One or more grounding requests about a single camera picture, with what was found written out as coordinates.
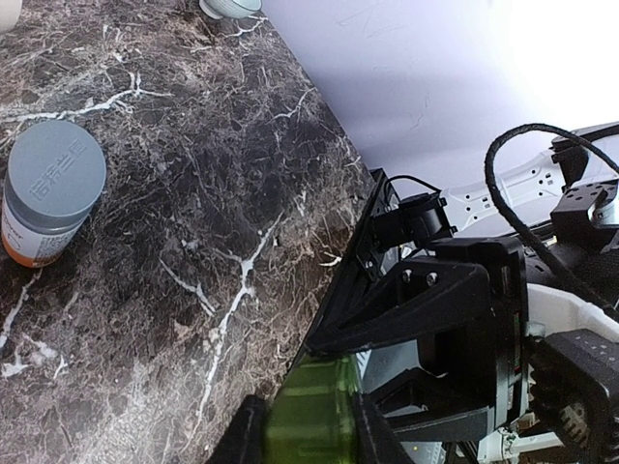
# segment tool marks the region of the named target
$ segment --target green container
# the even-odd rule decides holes
[[[305,357],[286,378],[269,413],[266,464],[354,464],[357,435],[351,395],[359,389],[354,357]]]

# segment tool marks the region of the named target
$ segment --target bottle label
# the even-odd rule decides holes
[[[40,234],[22,225],[6,198],[2,201],[2,243],[9,256],[28,268],[42,268],[58,259],[80,225],[64,234]]]

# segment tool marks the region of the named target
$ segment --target bottle lid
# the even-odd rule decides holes
[[[47,121],[17,138],[5,193],[26,223],[62,228],[88,216],[104,183],[105,158],[97,140],[75,124]]]

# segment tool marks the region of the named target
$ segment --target marble countertop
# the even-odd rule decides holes
[[[0,178],[53,118],[108,167],[57,263],[0,251],[0,462],[202,464],[242,398],[280,385],[368,172],[259,15],[31,0],[0,63]]]

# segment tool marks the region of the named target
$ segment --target screw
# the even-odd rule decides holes
[[[402,280],[404,281],[404,283],[409,283],[410,282],[410,277],[413,275],[413,272],[410,269],[407,269],[406,271],[404,271],[402,273]]]
[[[437,273],[429,273],[426,275],[426,284],[428,287],[433,287],[438,282],[438,274]]]

